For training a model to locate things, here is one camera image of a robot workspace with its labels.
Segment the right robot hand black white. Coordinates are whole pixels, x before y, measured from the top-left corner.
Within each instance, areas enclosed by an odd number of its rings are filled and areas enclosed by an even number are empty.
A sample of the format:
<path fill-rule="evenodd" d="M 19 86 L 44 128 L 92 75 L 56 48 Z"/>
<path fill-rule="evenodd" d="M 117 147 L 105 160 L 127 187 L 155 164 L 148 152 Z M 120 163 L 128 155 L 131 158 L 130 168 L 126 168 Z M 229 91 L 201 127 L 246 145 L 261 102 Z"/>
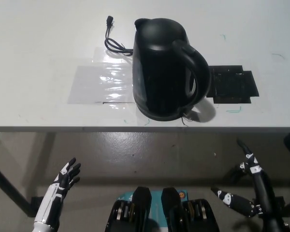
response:
<path fill-rule="evenodd" d="M 235 166 L 231 177 L 235 180 L 244 175 L 252 178 L 255 199 L 250 201 L 236 194 L 225 192 L 217 187 L 211 187 L 211 191 L 230 209 L 252 218 L 255 215 L 263 221 L 264 232 L 289 232 L 290 227 L 282 218 L 281 209 L 271 185 L 269 176 L 260 166 L 253 152 L 248 146 L 237 139 L 237 144 L 243 150 L 246 160 Z"/>

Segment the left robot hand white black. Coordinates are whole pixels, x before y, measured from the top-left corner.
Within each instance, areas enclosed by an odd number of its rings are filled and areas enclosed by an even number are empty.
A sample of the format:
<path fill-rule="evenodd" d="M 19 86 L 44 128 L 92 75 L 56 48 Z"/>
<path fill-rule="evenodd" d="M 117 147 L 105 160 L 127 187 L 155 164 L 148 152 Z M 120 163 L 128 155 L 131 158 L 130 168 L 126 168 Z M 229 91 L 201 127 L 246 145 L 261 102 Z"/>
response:
<path fill-rule="evenodd" d="M 75 162 L 76 158 L 67 162 L 48 187 L 34 219 L 33 232 L 58 231 L 63 201 L 72 186 L 80 180 L 81 164 Z"/>

